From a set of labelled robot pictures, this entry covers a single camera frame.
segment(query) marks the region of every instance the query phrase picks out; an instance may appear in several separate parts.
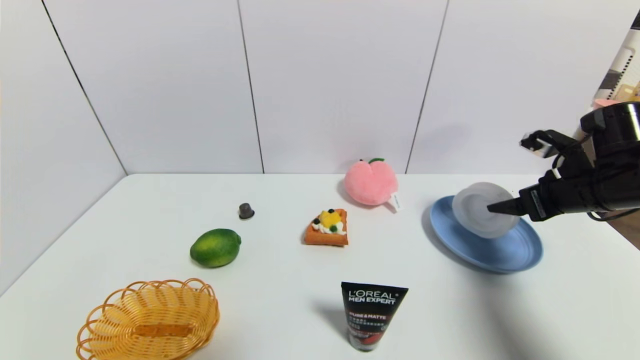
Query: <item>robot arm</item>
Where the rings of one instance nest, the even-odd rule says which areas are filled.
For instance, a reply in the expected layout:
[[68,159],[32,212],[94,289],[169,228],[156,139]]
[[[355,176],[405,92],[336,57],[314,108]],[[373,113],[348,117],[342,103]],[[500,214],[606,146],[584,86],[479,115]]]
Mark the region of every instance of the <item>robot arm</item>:
[[[623,102],[583,116],[581,140],[554,130],[536,131],[520,146],[556,155],[553,169],[519,198],[487,206],[492,213],[529,215],[544,221],[564,213],[640,208],[640,102]],[[595,161],[589,161],[582,143],[591,138]]]

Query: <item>blue plate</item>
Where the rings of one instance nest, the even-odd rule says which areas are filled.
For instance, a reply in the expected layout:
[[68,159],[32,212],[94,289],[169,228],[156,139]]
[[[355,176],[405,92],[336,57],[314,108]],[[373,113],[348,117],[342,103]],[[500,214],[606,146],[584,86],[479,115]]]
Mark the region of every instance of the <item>blue plate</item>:
[[528,270],[542,258],[542,242],[536,231],[520,219],[509,232],[485,239],[465,229],[453,215],[453,196],[443,197],[431,208],[431,225],[442,243],[463,260],[502,274]]

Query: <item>clear plastic bowl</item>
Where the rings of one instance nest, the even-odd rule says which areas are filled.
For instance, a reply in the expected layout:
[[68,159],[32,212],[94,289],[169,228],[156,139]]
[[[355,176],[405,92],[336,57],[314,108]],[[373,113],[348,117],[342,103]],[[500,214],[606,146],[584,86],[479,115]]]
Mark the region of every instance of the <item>clear plastic bowl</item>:
[[511,194],[493,183],[475,183],[453,198],[453,215],[465,229],[486,239],[499,238],[514,228],[520,217],[496,214],[487,205],[513,199]]

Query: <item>green lime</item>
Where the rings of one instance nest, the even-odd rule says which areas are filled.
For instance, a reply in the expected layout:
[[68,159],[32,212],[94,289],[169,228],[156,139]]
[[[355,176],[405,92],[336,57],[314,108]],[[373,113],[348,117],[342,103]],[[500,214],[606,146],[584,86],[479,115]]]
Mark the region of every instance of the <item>green lime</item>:
[[229,229],[213,229],[202,234],[191,246],[191,259],[207,268],[225,266],[240,252],[240,235]]

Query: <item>wicker basket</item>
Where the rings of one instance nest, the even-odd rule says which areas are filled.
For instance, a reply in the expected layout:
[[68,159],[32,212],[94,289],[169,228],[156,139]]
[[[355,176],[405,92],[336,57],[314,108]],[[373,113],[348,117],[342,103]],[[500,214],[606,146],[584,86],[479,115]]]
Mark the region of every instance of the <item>wicker basket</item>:
[[83,360],[178,360],[206,345],[220,319],[198,279],[138,281],[107,297],[77,336]]

